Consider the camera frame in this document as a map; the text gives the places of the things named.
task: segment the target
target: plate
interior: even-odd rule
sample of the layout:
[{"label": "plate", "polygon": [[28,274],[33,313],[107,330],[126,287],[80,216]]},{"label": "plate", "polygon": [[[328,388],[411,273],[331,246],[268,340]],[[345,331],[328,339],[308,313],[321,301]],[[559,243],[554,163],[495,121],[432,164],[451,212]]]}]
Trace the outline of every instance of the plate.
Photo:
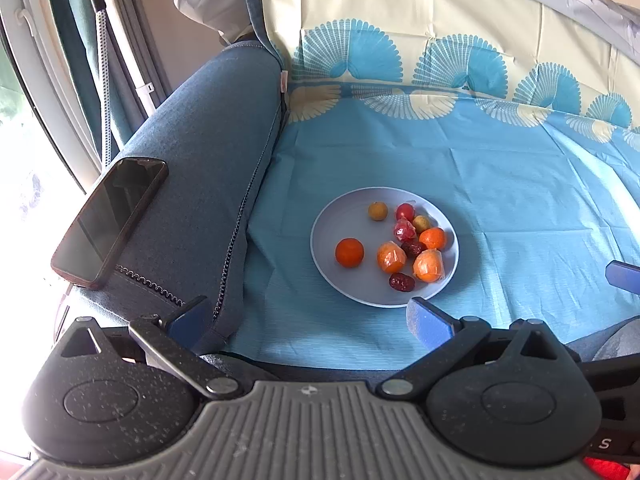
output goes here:
[{"label": "plate", "polygon": [[[369,205],[384,202],[389,214],[382,222],[369,218]],[[400,245],[393,235],[396,208],[409,202],[417,214],[426,214],[434,227],[447,234],[447,245],[442,252],[444,278],[434,283],[415,280],[411,292],[399,292],[389,286],[389,274],[378,267],[378,247],[390,240]],[[335,261],[335,247],[343,238],[357,238],[364,246],[364,259],[354,269],[346,269]],[[320,274],[347,298],[371,306],[399,308],[406,306],[414,296],[428,300],[449,283],[458,266],[458,238],[447,217],[428,200],[416,194],[393,187],[365,187],[345,193],[329,202],[320,212],[311,228],[311,255]],[[408,259],[401,272],[413,276],[413,259]]]}]

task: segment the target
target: red date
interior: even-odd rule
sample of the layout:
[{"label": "red date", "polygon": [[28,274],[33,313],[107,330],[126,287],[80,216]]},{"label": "red date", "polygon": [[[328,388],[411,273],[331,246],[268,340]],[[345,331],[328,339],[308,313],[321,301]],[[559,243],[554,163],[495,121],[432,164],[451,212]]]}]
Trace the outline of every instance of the red date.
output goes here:
[{"label": "red date", "polygon": [[427,250],[427,246],[418,240],[407,240],[400,248],[404,251],[407,258],[417,258],[422,251]]},{"label": "red date", "polygon": [[389,277],[389,285],[400,292],[411,292],[415,287],[415,280],[402,272],[394,272]]}]

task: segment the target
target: plastic-wrapped fruit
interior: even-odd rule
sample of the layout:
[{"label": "plastic-wrapped fruit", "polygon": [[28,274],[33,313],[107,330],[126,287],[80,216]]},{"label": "plastic-wrapped fruit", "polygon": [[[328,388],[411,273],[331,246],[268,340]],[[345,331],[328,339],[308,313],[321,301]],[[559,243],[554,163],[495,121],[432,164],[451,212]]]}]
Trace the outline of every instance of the plastic-wrapped fruit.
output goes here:
[{"label": "plastic-wrapped fruit", "polygon": [[406,218],[409,222],[415,217],[415,209],[411,204],[400,204],[396,209],[396,220]]},{"label": "plastic-wrapped fruit", "polygon": [[432,227],[420,234],[420,241],[427,246],[427,249],[444,249],[447,245],[447,234],[439,227]]},{"label": "plastic-wrapped fruit", "polygon": [[415,227],[406,218],[401,218],[394,226],[394,236],[400,242],[415,238]]},{"label": "plastic-wrapped fruit", "polygon": [[415,280],[402,272],[394,272],[389,277],[389,285],[400,292],[411,292],[415,287]]},{"label": "plastic-wrapped fruit", "polygon": [[364,247],[356,238],[340,240],[335,247],[335,259],[348,269],[359,266],[363,258]]},{"label": "plastic-wrapped fruit", "polygon": [[444,276],[442,254],[436,249],[427,249],[420,253],[414,261],[414,274],[419,280],[427,283],[437,282]]},{"label": "plastic-wrapped fruit", "polygon": [[406,254],[393,242],[385,242],[378,248],[378,265],[380,269],[393,274],[402,269],[406,263]]},{"label": "plastic-wrapped fruit", "polygon": [[402,243],[400,248],[404,251],[407,258],[417,258],[418,254],[427,250],[427,247],[418,240],[407,240]]},{"label": "plastic-wrapped fruit", "polygon": [[374,202],[369,206],[369,217],[376,222],[382,222],[389,214],[389,208],[384,202]]},{"label": "plastic-wrapped fruit", "polygon": [[415,232],[417,232],[418,234],[426,231],[429,227],[431,227],[431,222],[429,222],[429,219],[424,215],[418,215],[417,217],[415,217],[412,224],[415,227]]}]

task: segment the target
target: white plastic bag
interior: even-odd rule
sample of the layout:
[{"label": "white plastic bag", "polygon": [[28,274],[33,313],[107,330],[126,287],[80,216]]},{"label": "white plastic bag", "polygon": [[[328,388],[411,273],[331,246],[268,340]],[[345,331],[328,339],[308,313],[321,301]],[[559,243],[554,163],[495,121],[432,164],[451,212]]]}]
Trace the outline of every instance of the white plastic bag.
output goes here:
[{"label": "white plastic bag", "polygon": [[174,0],[174,5],[194,22],[218,31],[227,43],[252,30],[244,0]]}]

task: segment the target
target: smartphone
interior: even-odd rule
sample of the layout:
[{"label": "smartphone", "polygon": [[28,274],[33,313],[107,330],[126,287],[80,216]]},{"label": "smartphone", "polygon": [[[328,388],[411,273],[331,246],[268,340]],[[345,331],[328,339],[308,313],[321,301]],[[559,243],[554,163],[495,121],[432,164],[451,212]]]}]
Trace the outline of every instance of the smartphone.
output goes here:
[{"label": "smartphone", "polygon": [[51,268],[74,285],[98,290],[162,181],[166,163],[127,157],[96,185],[51,258]]}]

